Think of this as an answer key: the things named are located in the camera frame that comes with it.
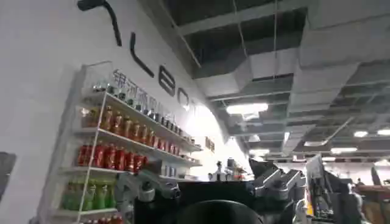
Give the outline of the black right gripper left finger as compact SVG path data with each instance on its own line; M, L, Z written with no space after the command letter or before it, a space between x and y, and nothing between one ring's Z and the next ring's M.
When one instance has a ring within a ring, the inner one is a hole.
M155 199L157 192L165 199L173 200L180 197L177 182L160 176L161 167L162 161L154 160L147 162L134 174L123 172L116 176L115 208L124 223L133 222L135 200L150 203Z

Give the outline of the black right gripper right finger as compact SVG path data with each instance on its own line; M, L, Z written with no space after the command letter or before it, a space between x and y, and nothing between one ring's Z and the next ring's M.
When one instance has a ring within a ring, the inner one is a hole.
M250 159L249 164L254 180L248 182L248 190L254 197L256 209L281 211L305 201L306 177L301 170L285 172L271 162L254 159Z

